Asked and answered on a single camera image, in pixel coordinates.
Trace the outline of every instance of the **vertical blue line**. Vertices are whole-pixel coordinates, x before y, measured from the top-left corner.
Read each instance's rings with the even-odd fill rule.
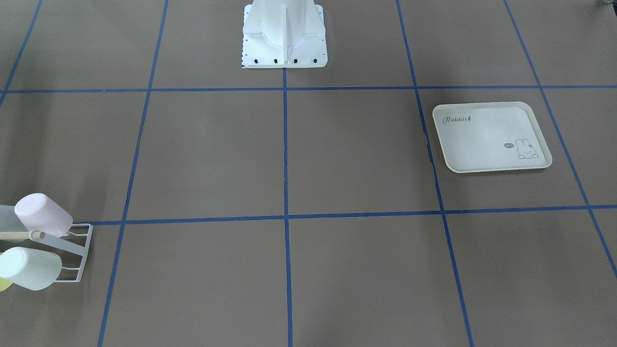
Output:
[[[112,295],[114,292],[114,283],[115,283],[115,275],[116,275],[116,271],[118,269],[118,260],[120,259],[120,250],[122,248],[122,240],[124,238],[124,229],[125,229],[125,225],[126,225],[126,217],[128,215],[128,207],[130,205],[131,202],[131,194],[133,192],[133,182],[135,180],[135,172],[137,169],[137,160],[139,158],[139,145],[141,144],[141,135],[144,132],[144,124],[146,123],[146,115],[148,112],[148,104],[150,103],[150,94],[152,91],[152,84],[154,82],[154,74],[156,71],[156,63],[157,63],[157,59],[159,57],[159,49],[160,49],[160,42],[161,39],[163,37],[163,29],[165,27],[165,18],[167,16],[167,6],[168,6],[169,0],[165,0],[165,5],[163,6],[163,14],[161,17],[161,21],[160,21],[160,27],[159,27],[159,35],[157,38],[157,43],[156,43],[156,48],[154,49],[154,57],[152,58],[152,68],[150,71],[150,79],[149,79],[149,83],[148,83],[148,91],[146,93],[146,100],[144,101],[144,109],[142,111],[141,114],[141,123],[139,124],[139,133],[137,135],[137,144],[135,145],[135,153],[133,154],[133,165],[131,166],[131,175],[130,178],[128,180],[128,188],[126,189],[126,201],[125,201],[125,205],[124,205],[124,210],[122,212],[122,220],[120,221],[120,231],[118,232],[118,241],[116,244],[116,251],[114,254],[114,263],[112,266],[112,273],[111,276],[109,278],[109,287],[107,288],[107,297],[105,300],[105,308],[103,310],[103,318],[101,321],[101,330],[99,332],[99,340],[98,340],[98,344],[97,347],[102,347],[103,346],[103,339],[105,338],[105,330],[107,327],[107,318],[109,316],[109,308],[111,305],[111,300],[112,300]]]
[[[437,200],[439,201],[439,210],[441,212],[441,219],[442,219],[442,222],[444,224],[445,238],[447,240],[448,250],[450,252],[450,261],[452,262],[452,270],[453,270],[453,273],[454,273],[454,280],[455,280],[455,282],[457,284],[458,299],[460,301],[461,311],[463,313],[463,320],[465,321],[465,329],[467,331],[467,340],[469,342],[469,346],[470,347],[474,347],[473,336],[471,335],[471,327],[470,327],[469,318],[468,318],[468,314],[467,314],[467,306],[465,304],[465,296],[463,295],[463,287],[461,286],[460,277],[458,275],[457,260],[456,260],[456,257],[454,255],[454,247],[452,246],[452,238],[450,237],[450,228],[448,227],[448,220],[447,220],[447,218],[445,216],[444,201],[443,201],[442,196],[441,196],[441,189],[439,188],[439,179],[437,178],[437,170],[435,168],[435,161],[434,161],[434,158],[433,158],[433,152],[431,151],[431,143],[429,141],[428,130],[426,128],[426,121],[424,119],[424,110],[422,109],[422,102],[421,102],[421,99],[420,99],[420,90],[418,88],[418,83],[416,81],[415,69],[413,68],[412,54],[411,54],[411,50],[409,49],[409,43],[408,43],[408,40],[407,40],[407,32],[405,31],[405,23],[403,21],[403,13],[402,13],[402,11],[400,9],[400,1],[399,0],[396,0],[396,6],[397,6],[397,10],[399,11],[400,29],[401,29],[401,31],[403,33],[403,40],[405,41],[405,49],[407,51],[407,59],[408,59],[408,62],[409,62],[409,69],[410,69],[411,74],[412,74],[412,82],[413,82],[413,86],[414,86],[416,102],[418,103],[418,110],[420,112],[420,120],[421,120],[421,123],[422,123],[422,130],[424,131],[424,137],[426,137],[426,150],[428,151],[428,157],[429,157],[429,160],[431,161],[431,167],[433,168],[433,177],[435,179],[435,191],[437,193]]]
[[[15,58],[15,62],[13,63],[13,68],[10,70],[9,79],[6,80],[6,84],[4,85],[4,91],[6,92],[10,88],[10,83],[13,81],[13,77],[15,76],[15,71],[17,71],[17,66],[19,65],[19,61],[22,60],[22,55],[24,49],[26,49],[26,44],[28,44],[28,40],[30,39],[30,35],[32,34],[32,29],[35,27],[36,19],[38,18],[39,11],[41,10],[41,5],[43,5],[43,0],[39,0],[36,5],[35,14],[32,17],[32,21],[30,22],[30,27],[28,27],[28,31],[26,32],[26,37],[23,39],[22,47],[19,49],[17,53],[17,57]],[[6,97],[6,93],[3,93],[0,96],[0,106],[2,106],[4,102],[4,98]]]
[[[566,142],[563,139],[563,136],[561,135],[561,131],[559,130],[559,126],[557,125],[557,120],[555,119],[555,115],[553,114],[553,110],[550,107],[549,99],[546,97],[546,93],[544,91],[544,87],[542,86],[542,83],[540,83],[540,78],[538,77],[536,68],[534,67],[534,63],[531,61],[531,56],[529,55],[529,51],[527,50],[527,46],[525,45],[525,42],[523,41],[523,37],[521,36],[521,32],[518,29],[518,25],[516,24],[516,20],[514,19],[514,15],[512,14],[512,10],[510,9],[510,5],[508,5],[508,1],[507,0],[503,0],[503,4],[505,5],[506,10],[508,11],[508,15],[510,16],[510,20],[512,21],[512,25],[514,26],[514,30],[516,31],[516,35],[518,36],[518,40],[520,41],[521,46],[523,47],[523,51],[525,52],[525,56],[527,57],[527,61],[529,62],[529,66],[531,67],[531,71],[533,72],[534,77],[536,78],[536,83],[538,84],[538,87],[540,88],[540,93],[542,93],[542,98],[544,99],[544,104],[546,105],[546,108],[549,110],[550,119],[553,122],[553,126],[555,127],[555,131],[557,132],[557,136],[559,137],[559,141],[561,142],[561,147],[563,148],[563,151],[566,154],[566,158],[568,158],[568,163],[570,164],[570,169],[572,170],[572,173],[574,174],[574,178],[576,179],[576,183],[578,184],[579,190],[581,191],[582,198],[585,201],[585,205],[587,206],[587,210],[589,211],[589,216],[591,217],[591,220],[594,223],[595,232],[598,234],[598,238],[600,239],[600,242],[602,244],[602,248],[604,248],[604,253],[606,253],[606,255],[607,255],[608,263],[611,265],[611,268],[613,269],[613,275],[615,276],[615,278],[617,278],[617,266],[615,266],[615,261],[613,260],[613,256],[611,255],[611,252],[608,249],[607,243],[604,240],[604,235],[602,235],[602,231],[600,230],[600,226],[599,226],[597,220],[595,219],[594,210],[592,209],[592,206],[589,203],[589,199],[587,198],[587,194],[585,193],[585,189],[582,186],[581,179],[579,178],[579,175],[576,172],[576,168],[574,167],[574,161],[572,160],[572,157],[570,156],[570,152],[568,151],[568,147],[566,146]]]
[[[284,177],[284,222],[285,222],[285,266],[287,272],[287,343],[294,345],[294,325],[291,296],[291,245],[289,242],[289,183],[288,183],[288,142],[287,142],[287,69],[283,68],[283,177]]]

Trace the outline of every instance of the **gray surface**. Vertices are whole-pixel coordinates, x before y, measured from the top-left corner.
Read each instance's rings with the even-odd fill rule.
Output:
[[[617,286],[587,211],[449,220],[476,346],[615,344]]]
[[[281,221],[134,225],[123,242],[106,346],[286,346]]]
[[[11,88],[147,87],[162,4],[43,1]]]
[[[154,93],[129,217],[279,214],[281,103],[271,91]]]
[[[584,203],[539,90],[422,90],[422,106],[446,209],[570,206]],[[540,170],[454,173],[445,166],[433,122],[438,104],[522,101],[530,105],[553,156]]]
[[[25,94],[147,88],[164,7],[43,0],[0,96],[0,204],[40,191],[112,225],[81,283],[0,293],[1,346],[466,347],[466,328],[477,347],[617,345],[615,273],[503,1],[401,0],[422,113],[415,90],[375,88],[413,84],[397,1],[317,1],[329,64],[287,83],[322,90],[287,94],[281,70],[239,67],[249,2],[169,1],[155,66],[155,88],[232,91]],[[540,82],[574,85],[546,95],[616,258],[616,88],[576,86],[617,81],[613,9],[510,2]],[[35,8],[0,3],[0,88]],[[433,108],[488,101],[532,107],[549,168],[448,170]],[[561,211],[513,212],[534,208]]]
[[[119,220],[144,93],[9,94],[0,108],[2,202],[44,192],[79,220]]]
[[[0,345],[96,346],[117,238],[117,226],[93,231],[79,284],[55,283],[42,291],[13,284],[1,292]]]
[[[617,196],[617,89],[547,90],[547,96],[591,204]]]
[[[293,214],[439,209],[412,91],[289,93]]]
[[[441,217],[293,220],[295,346],[460,346]]]

